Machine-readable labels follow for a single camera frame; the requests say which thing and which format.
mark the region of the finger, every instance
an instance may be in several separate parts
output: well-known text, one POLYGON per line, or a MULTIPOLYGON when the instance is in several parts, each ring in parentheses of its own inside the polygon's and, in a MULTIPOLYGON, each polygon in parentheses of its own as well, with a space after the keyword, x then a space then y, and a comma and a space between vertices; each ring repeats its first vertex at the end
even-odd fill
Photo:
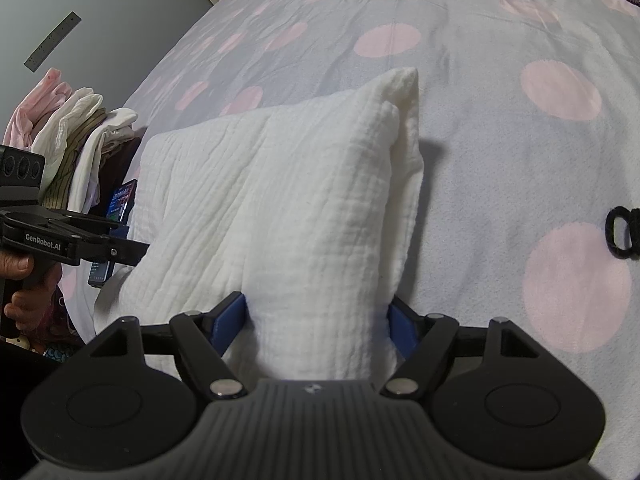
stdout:
POLYGON ((18 290, 11 297, 11 303, 23 310, 45 310, 51 301, 51 291, 44 285, 18 290))
POLYGON ((15 254, 6 249, 0 250, 0 278, 23 280, 33 270, 33 257, 28 254, 15 254))
POLYGON ((13 303, 8 303, 4 306, 4 314, 15 321, 18 330, 25 332, 38 327, 44 312, 23 310, 13 303))

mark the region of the bed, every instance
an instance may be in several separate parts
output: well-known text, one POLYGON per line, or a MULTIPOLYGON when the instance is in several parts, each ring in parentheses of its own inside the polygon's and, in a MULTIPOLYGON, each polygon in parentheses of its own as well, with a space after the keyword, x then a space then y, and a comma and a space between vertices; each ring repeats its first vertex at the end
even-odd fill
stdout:
MULTIPOLYGON (((640 205, 640 9, 626 0, 220 0, 127 101, 148 140, 225 114, 420 78, 425 173, 398 295, 508 316, 601 397, 594 465, 640 472, 639 264, 604 222, 640 205)), ((70 311, 91 309, 86 266, 70 311)), ((89 326, 79 326, 90 337, 89 326)))

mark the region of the gray bedding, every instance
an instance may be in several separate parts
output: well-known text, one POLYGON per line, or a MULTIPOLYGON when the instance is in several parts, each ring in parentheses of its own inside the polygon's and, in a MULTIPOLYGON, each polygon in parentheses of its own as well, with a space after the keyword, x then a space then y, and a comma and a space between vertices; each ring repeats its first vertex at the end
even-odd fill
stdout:
MULTIPOLYGON (((640 206, 640 9, 221 0, 126 106, 148 128, 144 148, 161 132, 399 66, 418 67, 426 164, 400 297, 465 324, 508 316, 538 338, 602 398, 594 464, 629 480, 640 472, 640 263, 610 256, 603 227, 614 206, 640 206)), ((91 309, 83 283, 82 271, 65 275, 70 310, 91 309)))

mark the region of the smartphone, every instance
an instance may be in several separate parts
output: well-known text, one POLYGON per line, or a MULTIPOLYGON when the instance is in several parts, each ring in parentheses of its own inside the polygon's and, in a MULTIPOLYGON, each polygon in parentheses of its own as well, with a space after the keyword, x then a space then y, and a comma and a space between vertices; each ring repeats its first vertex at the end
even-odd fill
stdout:
MULTIPOLYGON (((133 208, 134 197, 136 194, 137 180, 129 180, 126 184, 122 184, 111 197, 109 208, 107 209, 107 218, 115 220, 123 224, 122 227, 112 229, 109 234, 118 238, 126 238, 129 228, 124 225, 129 220, 129 213, 133 208)), ((113 274, 113 262, 105 262, 102 264, 92 263, 89 272, 88 283, 91 286, 101 288, 104 283, 113 274)))

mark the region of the black hair tie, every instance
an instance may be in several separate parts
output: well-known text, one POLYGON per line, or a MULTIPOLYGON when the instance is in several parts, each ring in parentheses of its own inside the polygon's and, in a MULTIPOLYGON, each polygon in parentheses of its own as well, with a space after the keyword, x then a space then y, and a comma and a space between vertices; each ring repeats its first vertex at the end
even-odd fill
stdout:
POLYGON ((604 236, 609 246, 609 251, 616 258, 638 258, 640 257, 640 209, 632 209, 618 206, 609 211, 607 221, 604 226, 604 236), (631 246, 628 249, 618 247, 614 234, 614 223, 616 218, 622 218, 629 227, 629 237, 631 246))

